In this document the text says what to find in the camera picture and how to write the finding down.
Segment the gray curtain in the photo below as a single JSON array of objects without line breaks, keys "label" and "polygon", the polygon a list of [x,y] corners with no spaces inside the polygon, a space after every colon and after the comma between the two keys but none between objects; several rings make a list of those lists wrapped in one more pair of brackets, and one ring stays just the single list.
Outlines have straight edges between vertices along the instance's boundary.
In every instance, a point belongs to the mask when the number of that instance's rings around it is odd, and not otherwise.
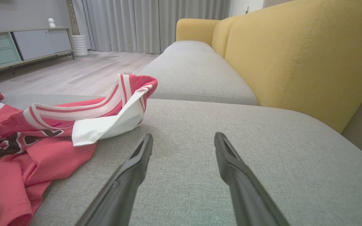
[{"label": "gray curtain", "polygon": [[230,0],[83,0],[92,50],[162,53],[179,19],[224,19]]}]

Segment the white vase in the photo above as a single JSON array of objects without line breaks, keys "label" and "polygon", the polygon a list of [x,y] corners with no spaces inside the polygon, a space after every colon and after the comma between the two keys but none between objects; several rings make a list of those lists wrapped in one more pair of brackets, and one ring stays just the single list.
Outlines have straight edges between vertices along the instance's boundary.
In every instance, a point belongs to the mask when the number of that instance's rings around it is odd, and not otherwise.
[{"label": "white vase", "polygon": [[72,40],[74,42],[75,50],[74,56],[88,56],[86,46],[86,35],[72,35]]}]

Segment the light wood floor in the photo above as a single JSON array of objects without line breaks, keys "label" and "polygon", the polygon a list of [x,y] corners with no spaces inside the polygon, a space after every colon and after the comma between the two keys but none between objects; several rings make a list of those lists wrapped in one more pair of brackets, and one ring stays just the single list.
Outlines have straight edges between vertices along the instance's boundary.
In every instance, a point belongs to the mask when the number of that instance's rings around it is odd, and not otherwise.
[{"label": "light wood floor", "polygon": [[0,73],[0,91],[11,94],[105,96],[119,73],[137,74],[158,54],[90,51]]}]

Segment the gray sofa cushion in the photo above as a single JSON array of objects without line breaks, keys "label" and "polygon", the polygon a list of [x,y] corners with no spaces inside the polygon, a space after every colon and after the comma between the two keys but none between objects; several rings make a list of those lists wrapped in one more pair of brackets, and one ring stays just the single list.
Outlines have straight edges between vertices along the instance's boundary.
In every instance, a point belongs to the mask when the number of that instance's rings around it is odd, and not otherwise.
[{"label": "gray sofa cushion", "polygon": [[214,50],[207,43],[196,40],[180,40],[168,46],[164,53],[178,50],[204,51],[214,53]]},{"label": "gray sofa cushion", "polygon": [[164,52],[138,74],[157,78],[152,98],[257,105],[251,89],[217,53]]},{"label": "gray sofa cushion", "polygon": [[[3,102],[24,109],[69,99]],[[74,225],[144,133],[152,133],[153,151],[129,224],[235,225],[215,132],[229,138],[292,226],[362,225],[362,152],[322,122],[283,109],[157,99],[148,100],[140,127],[100,140],[89,162],[48,187],[32,225]]]}]

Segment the white cabinet door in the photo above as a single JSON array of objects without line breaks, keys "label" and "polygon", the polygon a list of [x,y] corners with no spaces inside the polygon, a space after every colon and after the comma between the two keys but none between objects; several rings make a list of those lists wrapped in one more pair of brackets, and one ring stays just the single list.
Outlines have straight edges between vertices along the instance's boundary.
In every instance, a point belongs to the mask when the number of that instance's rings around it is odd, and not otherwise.
[{"label": "white cabinet door", "polygon": [[51,45],[54,49],[54,53],[64,52],[72,49],[66,29],[48,30],[48,34]]},{"label": "white cabinet door", "polygon": [[13,32],[23,60],[54,54],[48,30],[26,30]]}]

